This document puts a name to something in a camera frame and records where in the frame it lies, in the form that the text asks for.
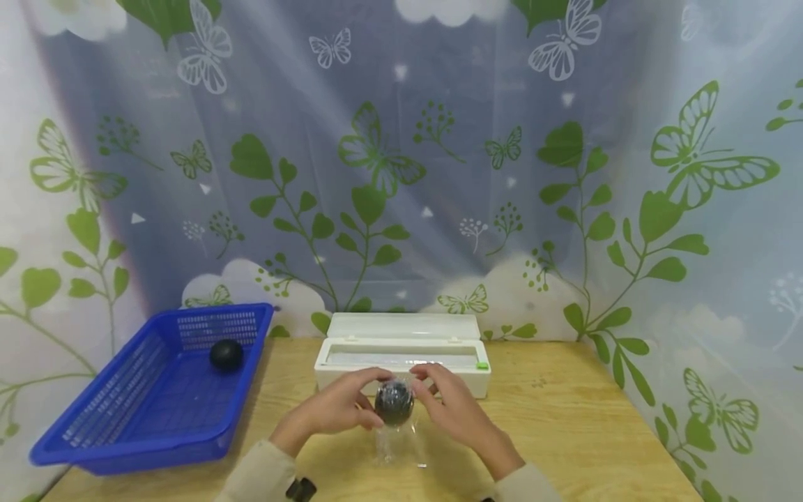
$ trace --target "blue plastic basket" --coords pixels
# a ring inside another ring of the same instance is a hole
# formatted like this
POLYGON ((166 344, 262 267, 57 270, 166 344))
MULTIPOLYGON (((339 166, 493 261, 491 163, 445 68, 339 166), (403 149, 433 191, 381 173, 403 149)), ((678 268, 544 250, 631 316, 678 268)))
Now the blue plastic basket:
POLYGON ((226 456, 272 317, 269 304, 151 317, 34 445, 31 462, 115 475, 226 456), (234 373, 209 362, 222 339, 243 346, 234 373))

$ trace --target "green butterfly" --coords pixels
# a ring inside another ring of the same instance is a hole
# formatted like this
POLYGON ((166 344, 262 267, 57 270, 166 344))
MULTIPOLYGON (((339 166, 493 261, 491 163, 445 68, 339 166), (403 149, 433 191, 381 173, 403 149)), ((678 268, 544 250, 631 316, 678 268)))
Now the green butterfly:
POLYGON ((213 307, 215 305, 232 305, 229 288, 223 284, 218 285, 214 292, 207 298, 187 298, 184 300, 186 307, 213 307))
POLYGON ((457 298, 455 296, 440 295, 438 303, 446 307, 450 314, 464 314, 467 311, 481 314, 488 311, 487 292, 485 285, 480 284, 467 298, 457 298))
POLYGON ((399 182, 412 185, 426 175, 423 165, 387 147, 379 114, 369 101, 354 114, 352 129, 356 134, 340 139, 337 155, 350 167, 365 167, 371 171, 373 187, 385 192, 385 196, 393 197, 399 182))
POLYGON ((502 169, 504 159, 509 158, 512 161, 518 160, 521 155, 521 126, 517 125, 510 136, 507 137, 507 143, 502 145, 502 140, 499 142, 488 140, 485 142, 485 153, 491 157, 491 165, 494 169, 502 169))
POLYGON ((725 402, 725 394, 717 398, 711 387, 691 368, 683 371, 683 383, 692 399, 689 410, 699 417, 700 422, 710 426, 716 423, 725 431, 725 438, 736 453, 746 455, 752 451, 752 441, 748 432, 758 428, 758 406, 748 399, 734 399, 725 402))
POLYGON ((195 140, 189 153, 170 152, 170 156, 173 162, 184 170, 184 175, 191 180, 198 175, 199 169, 205 173, 212 172, 212 161, 206 156, 206 147, 201 140, 195 140))
POLYGON ((117 197, 128 186, 128 180, 119 174, 79 169, 53 120, 43 120, 36 142, 46 156, 31 161, 31 179, 46 192, 77 192, 81 206, 99 214, 100 201, 117 197))
POLYGON ((694 209, 705 204, 714 188, 742 190, 773 179, 781 167, 773 159, 752 156, 722 156, 733 149, 705 150, 708 121, 714 112, 719 84, 712 80, 680 110, 678 125, 661 127, 653 139, 650 158, 658 167, 678 171, 666 189, 672 202, 694 209))

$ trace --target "clear plastic wrap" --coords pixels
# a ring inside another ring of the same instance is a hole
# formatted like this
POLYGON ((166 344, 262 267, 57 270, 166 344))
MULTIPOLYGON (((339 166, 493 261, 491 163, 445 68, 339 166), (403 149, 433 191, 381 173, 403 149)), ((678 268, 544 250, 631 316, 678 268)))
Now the clear plastic wrap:
POLYGON ((385 421, 376 429, 377 462, 415 462, 426 467, 421 435, 416 433, 417 419, 413 415, 415 399, 410 379, 396 378, 383 382, 374 402, 374 409, 385 421))

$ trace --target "sleeve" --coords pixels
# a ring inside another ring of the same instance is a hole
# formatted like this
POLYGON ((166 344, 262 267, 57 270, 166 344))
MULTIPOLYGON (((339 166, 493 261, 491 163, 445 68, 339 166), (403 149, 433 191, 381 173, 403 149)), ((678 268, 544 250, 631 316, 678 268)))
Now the sleeve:
POLYGON ((496 484, 496 502, 560 502, 546 476, 531 463, 496 484))
POLYGON ((239 461, 214 502, 284 500, 284 493, 295 479, 295 460, 262 440, 239 461))

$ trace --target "table surface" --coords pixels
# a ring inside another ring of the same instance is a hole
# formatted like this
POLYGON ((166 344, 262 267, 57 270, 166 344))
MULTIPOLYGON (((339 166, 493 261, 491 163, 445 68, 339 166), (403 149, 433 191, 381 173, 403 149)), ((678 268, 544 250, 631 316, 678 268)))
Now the table surface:
MULTIPOLYGON (((312 367, 321 343, 266 344, 225 459, 109 478, 72 468, 44 501, 212 500, 237 459, 315 391, 312 367)), ((700 500, 587 346, 501 341, 487 344, 487 351, 493 374, 483 409, 564 500, 700 500)), ((493 483, 475 455, 440 435, 422 407, 414 417, 420 452, 394 465, 376 461, 375 438, 362 429, 312 438, 297 463, 299 475, 318 487, 315 502, 477 502, 487 496, 493 483)))

